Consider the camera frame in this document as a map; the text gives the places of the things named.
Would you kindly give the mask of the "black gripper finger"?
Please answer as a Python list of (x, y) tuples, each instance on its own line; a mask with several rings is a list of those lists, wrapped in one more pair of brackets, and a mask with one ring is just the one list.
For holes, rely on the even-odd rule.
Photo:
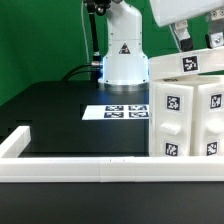
[(211, 49), (222, 47), (224, 45), (224, 7), (207, 13), (206, 22), (208, 23), (207, 46)]
[(175, 22), (172, 25), (172, 31), (180, 52), (187, 52), (193, 49), (193, 39), (188, 32), (188, 22), (186, 20)]

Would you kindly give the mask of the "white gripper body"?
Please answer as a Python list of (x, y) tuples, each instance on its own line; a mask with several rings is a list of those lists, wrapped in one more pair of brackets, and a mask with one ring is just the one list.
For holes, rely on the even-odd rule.
[(224, 0), (149, 0), (149, 3), (159, 27), (224, 7)]

